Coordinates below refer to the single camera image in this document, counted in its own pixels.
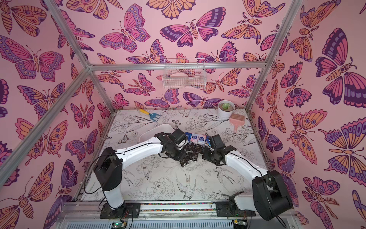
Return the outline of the blue cartoon tissue pack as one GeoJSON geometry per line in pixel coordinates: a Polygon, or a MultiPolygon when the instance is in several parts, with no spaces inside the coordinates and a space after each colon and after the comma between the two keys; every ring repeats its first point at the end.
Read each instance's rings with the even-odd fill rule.
{"type": "Polygon", "coordinates": [[[207,136],[206,139],[205,139],[205,144],[209,147],[211,147],[211,143],[210,143],[210,137],[207,136]]]}

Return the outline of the blue pocket tissue pack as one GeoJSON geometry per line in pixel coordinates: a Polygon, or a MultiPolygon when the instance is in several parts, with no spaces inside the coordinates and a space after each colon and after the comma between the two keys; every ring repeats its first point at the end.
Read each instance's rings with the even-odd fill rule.
{"type": "Polygon", "coordinates": [[[192,133],[185,132],[185,136],[187,137],[187,140],[188,140],[188,141],[191,141],[192,133]]]}

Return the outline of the light pink tissue pack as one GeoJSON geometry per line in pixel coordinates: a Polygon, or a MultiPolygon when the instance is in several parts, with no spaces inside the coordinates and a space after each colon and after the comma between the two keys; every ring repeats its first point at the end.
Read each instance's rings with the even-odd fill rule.
{"type": "Polygon", "coordinates": [[[198,137],[198,141],[197,143],[200,144],[200,145],[205,145],[206,143],[206,138],[207,136],[206,135],[202,135],[200,134],[199,137],[198,137]]]}

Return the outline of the pink white tissue pack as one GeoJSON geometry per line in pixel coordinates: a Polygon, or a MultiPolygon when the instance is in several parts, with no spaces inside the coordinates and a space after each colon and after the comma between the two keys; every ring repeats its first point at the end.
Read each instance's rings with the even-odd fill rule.
{"type": "Polygon", "coordinates": [[[190,141],[194,144],[197,144],[199,140],[199,134],[192,133],[190,141]]]}

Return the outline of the white plastic storage box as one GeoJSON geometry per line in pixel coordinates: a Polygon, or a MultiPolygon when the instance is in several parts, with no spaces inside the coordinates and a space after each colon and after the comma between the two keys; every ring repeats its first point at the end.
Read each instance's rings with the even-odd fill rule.
{"type": "Polygon", "coordinates": [[[174,132],[173,127],[170,124],[162,124],[159,125],[145,133],[143,133],[140,137],[139,137],[139,142],[144,142],[146,140],[149,140],[150,138],[154,137],[155,134],[158,133],[172,133],[174,132]]]}

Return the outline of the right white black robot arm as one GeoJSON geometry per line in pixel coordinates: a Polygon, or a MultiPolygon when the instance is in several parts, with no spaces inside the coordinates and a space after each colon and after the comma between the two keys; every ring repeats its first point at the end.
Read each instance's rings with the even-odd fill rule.
{"type": "Polygon", "coordinates": [[[279,219],[280,215],[293,208],[293,200],[287,190],[282,175],[268,171],[253,164],[240,155],[233,146],[226,146],[219,135],[208,138],[209,151],[203,153],[203,159],[211,163],[223,163],[236,170],[252,183],[252,196],[237,193],[229,197],[229,209],[236,211],[255,211],[269,221],[279,219]]]}

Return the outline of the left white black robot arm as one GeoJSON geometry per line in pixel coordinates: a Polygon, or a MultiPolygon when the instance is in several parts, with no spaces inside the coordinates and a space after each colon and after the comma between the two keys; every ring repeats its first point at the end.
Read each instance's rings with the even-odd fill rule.
{"type": "Polygon", "coordinates": [[[164,153],[175,161],[185,158],[184,146],[188,143],[185,133],[158,133],[137,145],[122,149],[106,148],[96,161],[93,172],[101,185],[107,203],[113,210],[124,208],[122,193],[123,169],[152,155],[164,153]]]}

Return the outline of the blue yellow garden fork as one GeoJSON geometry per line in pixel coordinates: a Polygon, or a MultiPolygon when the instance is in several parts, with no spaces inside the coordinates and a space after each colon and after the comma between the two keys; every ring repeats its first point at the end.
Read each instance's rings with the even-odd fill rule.
{"type": "Polygon", "coordinates": [[[145,114],[145,115],[148,115],[148,116],[150,117],[150,119],[151,119],[152,121],[154,121],[154,122],[157,122],[157,121],[160,119],[160,117],[161,117],[161,115],[160,115],[160,114],[157,114],[157,113],[150,113],[150,112],[148,112],[148,111],[146,111],[146,110],[144,110],[144,109],[139,109],[139,112],[141,112],[141,113],[143,113],[143,114],[145,114]]]}

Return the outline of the pink brush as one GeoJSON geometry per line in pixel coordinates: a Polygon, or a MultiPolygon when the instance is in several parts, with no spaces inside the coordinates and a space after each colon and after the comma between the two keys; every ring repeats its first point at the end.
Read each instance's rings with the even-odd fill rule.
{"type": "Polygon", "coordinates": [[[241,114],[232,114],[229,118],[229,122],[234,126],[233,132],[236,134],[238,128],[245,125],[246,117],[241,114]]]}

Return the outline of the white pot with succulent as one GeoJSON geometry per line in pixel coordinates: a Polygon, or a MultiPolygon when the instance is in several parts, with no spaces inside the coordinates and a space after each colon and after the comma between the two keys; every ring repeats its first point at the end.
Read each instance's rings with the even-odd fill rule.
{"type": "Polygon", "coordinates": [[[220,101],[218,104],[218,116],[220,119],[228,120],[235,110],[233,102],[228,100],[220,101]]]}

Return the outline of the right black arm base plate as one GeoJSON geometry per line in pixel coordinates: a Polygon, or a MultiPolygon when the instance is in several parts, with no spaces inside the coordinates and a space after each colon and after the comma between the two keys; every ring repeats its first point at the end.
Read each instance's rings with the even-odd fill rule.
{"type": "Polygon", "coordinates": [[[240,210],[232,201],[219,201],[215,203],[216,214],[218,217],[246,218],[255,217],[255,211],[240,210]]]}

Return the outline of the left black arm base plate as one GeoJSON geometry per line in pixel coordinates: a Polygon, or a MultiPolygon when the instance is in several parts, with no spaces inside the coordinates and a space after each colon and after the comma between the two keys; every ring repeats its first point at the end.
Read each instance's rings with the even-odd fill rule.
{"type": "Polygon", "coordinates": [[[141,210],[141,203],[124,203],[117,209],[109,206],[108,203],[103,205],[100,213],[101,219],[137,219],[141,210]]]}

